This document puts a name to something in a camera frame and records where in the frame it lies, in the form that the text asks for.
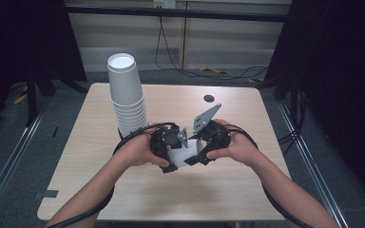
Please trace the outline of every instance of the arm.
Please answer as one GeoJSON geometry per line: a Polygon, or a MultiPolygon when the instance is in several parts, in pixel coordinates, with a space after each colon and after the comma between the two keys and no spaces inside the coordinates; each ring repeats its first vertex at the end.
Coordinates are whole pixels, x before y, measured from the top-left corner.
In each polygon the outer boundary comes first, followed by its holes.
{"type": "MultiPolygon", "coordinates": [[[[155,129],[147,130],[151,134],[155,129]]],[[[130,166],[147,162],[167,167],[168,161],[150,152],[150,136],[143,134],[127,142],[103,168],[52,217],[46,227],[73,218],[98,205],[130,166]]],[[[98,214],[70,227],[93,227],[98,214]]]]}
{"type": "MultiPolygon", "coordinates": [[[[216,120],[216,122],[222,125],[229,124],[222,120],[216,120]]],[[[229,146],[209,152],[207,157],[209,159],[230,157],[251,167],[275,201],[297,219],[313,227],[339,227],[318,201],[292,182],[240,133],[232,132],[229,146]]]]}

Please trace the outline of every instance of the gray floor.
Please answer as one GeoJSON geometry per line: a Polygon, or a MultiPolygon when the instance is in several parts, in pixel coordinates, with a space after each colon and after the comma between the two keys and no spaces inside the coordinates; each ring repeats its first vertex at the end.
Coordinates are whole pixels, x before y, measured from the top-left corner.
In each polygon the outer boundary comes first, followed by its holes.
{"type": "MultiPolygon", "coordinates": [[[[240,75],[243,70],[229,70],[240,75]]],[[[250,70],[246,75],[255,74],[258,69],[250,70]]],[[[206,78],[188,78],[175,70],[140,71],[143,84],[172,84],[199,86],[253,86],[247,79],[233,81],[210,80],[206,78]]],[[[89,73],[89,87],[95,82],[107,82],[106,73],[89,73]]],[[[39,96],[39,105],[48,104],[32,140],[19,165],[10,177],[4,194],[0,199],[0,227],[42,227],[45,223],[36,217],[41,199],[36,194],[44,192],[54,172],[56,163],[67,142],[86,94],[54,82],[57,92],[52,98],[39,96]]],[[[22,88],[10,92],[5,110],[0,117],[0,171],[4,167],[13,148],[25,130],[27,121],[27,103],[12,104],[22,88]]],[[[273,97],[273,89],[261,91],[262,99],[276,132],[277,138],[289,133],[279,111],[279,103],[273,97]]],[[[365,187],[361,181],[341,160],[336,149],[325,138],[323,129],[310,108],[307,108],[305,122],[301,131],[314,159],[327,181],[334,198],[342,210],[349,227],[365,227],[365,187]]],[[[282,151],[289,143],[281,146],[282,151]]],[[[304,161],[295,146],[285,156],[292,179],[321,201],[321,197],[309,175],[304,161]]],[[[174,227],[228,227],[232,222],[185,222],[174,227]]],[[[243,227],[287,227],[283,221],[242,221],[243,227]]],[[[160,223],[147,222],[97,222],[95,227],[162,227],[160,223]]]]}

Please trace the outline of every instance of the wall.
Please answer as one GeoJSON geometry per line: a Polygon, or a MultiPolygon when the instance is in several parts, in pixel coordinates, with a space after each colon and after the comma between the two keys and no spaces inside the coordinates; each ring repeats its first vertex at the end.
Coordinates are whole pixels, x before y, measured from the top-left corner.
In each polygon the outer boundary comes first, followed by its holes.
{"type": "MultiPolygon", "coordinates": [[[[263,1],[263,4],[250,2],[259,1],[178,1],[177,9],[286,14],[290,6],[287,0],[269,0],[263,1]]],[[[153,7],[153,1],[149,0],[66,0],[66,3],[128,8],[153,7]]],[[[106,71],[106,60],[118,52],[132,54],[139,69],[157,68],[155,56],[160,18],[76,13],[70,13],[69,18],[86,71],[106,71]]],[[[184,68],[266,66],[282,27],[282,23],[214,19],[163,18],[162,21],[171,58],[178,67],[184,68]]],[[[157,62],[162,67],[172,67],[163,37],[160,40],[157,62]]]]}

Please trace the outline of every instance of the white paper cup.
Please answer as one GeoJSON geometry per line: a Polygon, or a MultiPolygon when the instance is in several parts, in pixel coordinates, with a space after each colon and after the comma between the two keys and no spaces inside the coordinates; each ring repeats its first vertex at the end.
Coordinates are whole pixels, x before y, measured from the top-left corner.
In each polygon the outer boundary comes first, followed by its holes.
{"type": "Polygon", "coordinates": [[[121,134],[123,135],[123,137],[126,137],[127,135],[129,135],[132,131],[136,131],[141,127],[145,127],[147,126],[147,123],[143,123],[142,125],[139,126],[135,126],[135,127],[123,127],[123,126],[118,126],[118,128],[120,129],[121,134]]]}
{"type": "Polygon", "coordinates": [[[140,127],[143,127],[145,125],[147,125],[147,120],[146,119],[143,119],[143,120],[141,120],[140,123],[135,123],[133,125],[123,125],[121,123],[118,123],[119,127],[121,127],[122,129],[128,129],[128,130],[136,130],[136,129],[138,129],[140,127]]]}
{"type": "Polygon", "coordinates": [[[147,117],[145,114],[137,117],[137,118],[133,118],[133,119],[125,119],[125,118],[119,118],[118,119],[118,123],[122,124],[122,125],[133,125],[133,124],[138,124],[140,122],[142,122],[143,120],[146,120],[147,117]]]}
{"type": "Polygon", "coordinates": [[[144,110],[142,110],[142,111],[138,111],[138,112],[134,112],[134,113],[130,113],[130,114],[122,114],[122,113],[118,113],[118,112],[116,112],[116,114],[117,114],[117,118],[119,120],[126,122],[126,121],[138,120],[142,116],[145,116],[146,112],[144,110]]]}
{"type": "Polygon", "coordinates": [[[135,59],[125,53],[115,54],[107,61],[111,100],[118,105],[133,105],[144,93],[135,59]]]}
{"type": "Polygon", "coordinates": [[[133,106],[119,106],[115,103],[112,103],[112,105],[114,106],[114,109],[117,112],[127,114],[127,113],[136,112],[138,110],[144,109],[144,100],[142,100],[141,102],[139,102],[133,106]]]}
{"type": "Polygon", "coordinates": [[[142,113],[145,113],[146,110],[144,109],[144,106],[142,106],[140,109],[138,110],[134,110],[134,111],[130,111],[130,112],[122,112],[122,111],[118,111],[117,109],[115,109],[115,113],[117,114],[117,116],[122,116],[122,117],[133,117],[136,115],[140,115],[142,113]]]}
{"type": "Polygon", "coordinates": [[[129,105],[117,104],[114,101],[112,101],[112,99],[111,99],[111,102],[117,110],[120,110],[120,111],[133,111],[135,109],[138,109],[142,105],[144,105],[144,96],[142,97],[142,99],[139,102],[137,102],[135,104],[129,104],[129,105]]]}

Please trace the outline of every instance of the table top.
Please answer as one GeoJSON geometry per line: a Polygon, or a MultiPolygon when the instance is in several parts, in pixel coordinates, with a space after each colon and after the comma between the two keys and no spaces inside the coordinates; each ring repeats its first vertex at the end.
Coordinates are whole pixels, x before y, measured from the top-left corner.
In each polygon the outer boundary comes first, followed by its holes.
{"type": "MultiPolygon", "coordinates": [[[[143,90],[149,122],[176,123],[187,127],[188,136],[192,136],[194,118],[220,103],[214,118],[247,131],[259,150],[289,176],[258,90],[192,85],[143,85],[143,90]],[[206,102],[205,95],[212,95],[215,101],[206,102]]],[[[109,160],[120,141],[117,127],[109,84],[92,85],[48,187],[59,191],[58,195],[43,199],[40,219],[50,219],[109,160]]],[[[222,158],[168,174],[149,163],[131,167],[116,183],[114,196],[98,219],[228,221],[283,217],[265,197],[252,169],[222,158]]]]}

